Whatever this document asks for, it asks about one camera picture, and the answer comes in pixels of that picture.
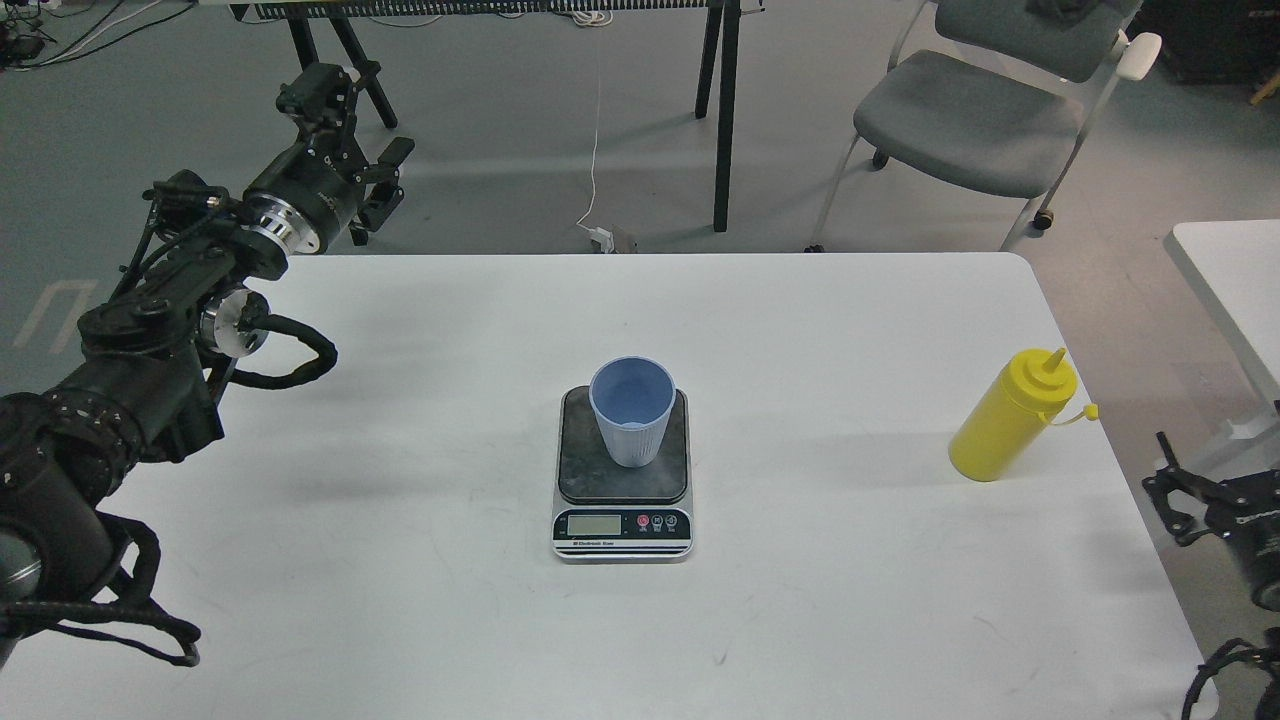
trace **robotic arm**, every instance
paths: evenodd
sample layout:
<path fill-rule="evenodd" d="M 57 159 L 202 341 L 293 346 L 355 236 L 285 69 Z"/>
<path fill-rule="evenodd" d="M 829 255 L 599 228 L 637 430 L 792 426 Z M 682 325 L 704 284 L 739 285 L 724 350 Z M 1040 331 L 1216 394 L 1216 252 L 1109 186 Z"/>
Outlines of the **robotic arm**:
<path fill-rule="evenodd" d="M 296 387 L 337 363 L 333 343 L 271 315 L 243 282 L 279 279 L 289 255 L 324 252 L 343 228 L 366 245 L 399 204 L 399 165 L 413 142 L 397 137 L 369 163 L 355 138 L 356 100 L 378 69 L 365 63 L 353 81 L 339 67 L 312 64 L 282 86 L 276 109 L 298 126 L 297 141 L 243 200 L 189 170 L 155 183 L 120 283 L 79 319 L 84 363 L 47 392 L 0 398 L 0 666 L 19 639 L 41 630 L 122 642 L 174 665 L 198 662 L 200 629 L 151 598 L 155 534 L 96 507 L 137 462 L 180 462 L 220 439 L 218 404 L 228 383 Z M 237 370 L 270 332 L 298 338 L 316 359 L 283 377 Z M 138 553 L 128 571 L 122 561 L 131 544 Z M 116 600 L 95 602 L 104 588 Z M 182 653 L 65 621 L 150 625 Z"/>
<path fill-rule="evenodd" d="M 1222 538 L 1249 584 L 1253 603 L 1280 611 L 1280 470 L 1263 470 L 1213 482 L 1179 466 L 1165 433 L 1156 433 L 1156 439 L 1165 455 L 1166 466 L 1144 479 L 1142 487 L 1165 530 L 1179 547 L 1187 547 L 1207 534 Z M 1169 503 L 1169 496 L 1174 492 L 1189 495 L 1204 503 L 1203 520 L 1175 510 Z M 1280 717 L 1280 628 L 1271 628 L 1261 647 L 1233 638 L 1206 659 L 1187 691 L 1183 720 L 1190 717 L 1204 684 L 1233 664 L 1253 666 L 1271 676 L 1254 717 Z"/>

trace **yellow squeeze bottle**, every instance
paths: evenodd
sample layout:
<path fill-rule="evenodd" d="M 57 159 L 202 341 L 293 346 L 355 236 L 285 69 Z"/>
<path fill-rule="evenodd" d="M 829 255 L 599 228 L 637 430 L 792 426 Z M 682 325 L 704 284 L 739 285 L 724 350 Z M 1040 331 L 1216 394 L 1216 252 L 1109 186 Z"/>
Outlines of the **yellow squeeze bottle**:
<path fill-rule="evenodd" d="M 956 470 L 974 480 L 998 479 L 1052 424 L 1079 384 L 1065 356 L 1065 347 L 1052 354 L 1033 348 L 1014 355 L 951 438 L 948 452 Z M 1097 406 L 1089 405 L 1070 421 L 1080 416 L 1097 419 Z"/>

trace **plastic cup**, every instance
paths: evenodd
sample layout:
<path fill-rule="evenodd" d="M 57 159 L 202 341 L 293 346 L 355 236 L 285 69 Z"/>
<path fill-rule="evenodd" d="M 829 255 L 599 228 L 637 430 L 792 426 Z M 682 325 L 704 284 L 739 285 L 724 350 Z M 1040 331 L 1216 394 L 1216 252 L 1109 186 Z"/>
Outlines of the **plastic cup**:
<path fill-rule="evenodd" d="M 609 457 L 641 468 L 658 456 L 676 405 L 676 380 L 648 357 L 618 357 L 595 372 L 588 392 Z"/>

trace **chair seat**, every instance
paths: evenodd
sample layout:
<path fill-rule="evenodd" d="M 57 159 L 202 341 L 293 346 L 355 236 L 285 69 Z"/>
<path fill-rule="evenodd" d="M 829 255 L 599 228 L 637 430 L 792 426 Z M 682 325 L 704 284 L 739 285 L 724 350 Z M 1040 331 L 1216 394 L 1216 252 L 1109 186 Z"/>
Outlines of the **chair seat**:
<path fill-rule="evenodd" d="M 1038 197 L 1066 165 L 1079 102 L 922 50 L 890 72 L 854 113 L 877 150 L 950 182 Z"/>

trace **white table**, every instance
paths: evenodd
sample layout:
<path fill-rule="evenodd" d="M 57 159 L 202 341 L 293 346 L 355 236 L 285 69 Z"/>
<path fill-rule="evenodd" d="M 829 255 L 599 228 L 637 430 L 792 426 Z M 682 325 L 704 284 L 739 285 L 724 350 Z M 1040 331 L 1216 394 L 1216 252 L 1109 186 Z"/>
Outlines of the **white table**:
<path fill-rule="evenodd" d="M 1183 464 L 1213 479 L 1280 462 L 1280 220 L 1183 223 L 1165 249 L 1231 346 L 1262 398 L 1243 421 L 1228 421 Z"/>
<path fill-rule="evenodd" d="M 1046 432 L 996 483 L 947 461 L 998 368 L 1062 342 L 1021 259 L 293 265 L 273 310 L 338 368 L 233 388 L 228 439 L 105 505 L 160 534 L 156 596 L 204 662 L 33 638 L 5 720 L 1176 715 L 1201 656 L 1102 429 Z M 559 398 L 625 354 L 689 395 L 698 539 L 566 565 Z"/>

